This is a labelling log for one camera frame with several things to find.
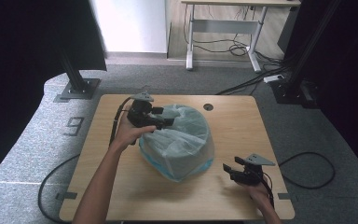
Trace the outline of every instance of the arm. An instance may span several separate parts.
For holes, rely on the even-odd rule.
[[[263,184],[259,183],[257,186],[247,186],[241,183],[239,185],[243,186],[248,192],[249,195],[255,202],[255,205],[263,214],[264,220],[268,224],[281,224],[281,220],[278,217],[278,214],[275,212],[271,203],[269,202],[269,194]]]
[[[134,128],[127,120],[127,112],[123,113],[116,137],[89,182],[76,210],[73,223],[105,222],[121,153],[142,133],[151,133],[155,130],[155,126]]]

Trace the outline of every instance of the table top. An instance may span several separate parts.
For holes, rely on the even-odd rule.
[[[72,220],[81,197],[100,164],[112,131],[117,108],[129,95],[104,95],[95,112],[86,142],[77,162],[65,199],[62,220]],[[215,146],[214,161],[205,172],[176,183],[163,177],[141,155],[139,146],[129,146],[120,158],[107,220],[246,220],[261,219],[248,193],[230,180],[223,163],[242,167],[234,157],[256,153],[277,164],[255,99],[251,96],[152,95],[153,106],[187,105],[207,119]],[[211,104],[213,110],[203,107]],[[295,211],[278,166],[263,167],[273,183],[275,207],[281,219]]]
[[[221,6],[259,6],[259,7],[299,7],[299,0],[182,0],[190,5],[221,5]]]

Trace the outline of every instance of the white desk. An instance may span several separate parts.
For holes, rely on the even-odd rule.
[[[299,7],[299,0],[182,0],[182,3],[191,5],[190,21],[188,27],[188,45],[186,56],[186,69],[193,69],[193,33],[225,33],[253,35],[250,47],[247,47],[249,59],[255,72],[261,72],[260,65],[255,57],[255,45],[260,36],[268,7]],[[255,6],[263,7],[258,21],[214,21],[196,20],[194,8],[196,5],[216,6]]]

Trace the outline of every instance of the plastic bag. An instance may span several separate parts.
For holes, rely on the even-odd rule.
[[[205,117],[192,107],[166,105],[161,115],[174,118],[173,126],[144,133],[139,141],[142,155],[172,181],[207,170],[214,157],[214,144]]]

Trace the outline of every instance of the gray carpet floor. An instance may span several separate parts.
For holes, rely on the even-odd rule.
[[[39,210],[39,187],[63,161],[81,152],[93,114],[103,94],[216,94],[255,77],[249,66],[111,64],[107,72],[82,71],[100,78],[91,100],[54,103],[68,78],[57,76],[45,85],[45,96],[16,145],[0,165],[0,223],[54,223]],[[235,94],[249,94],[249,87]],[[318,109],[278,105],[268,84],[253,93],[278,161],[305,151],[325,155],[335,166],[335,179],[322,189],[302,189],[286,182],[296,217],[284,223],[358,223],[358,160],[337,130]],[[67,127],[70,118],[83,118],[81,128]],[[44,211],[58,218],[62,195],[76,167],[76,159],[58,169],[41,193]],[[307,155],[281,167],[284,175],[303,185],[318,185],[332,170],[319,157]],[[262,223],[262,221],[245,221]]]

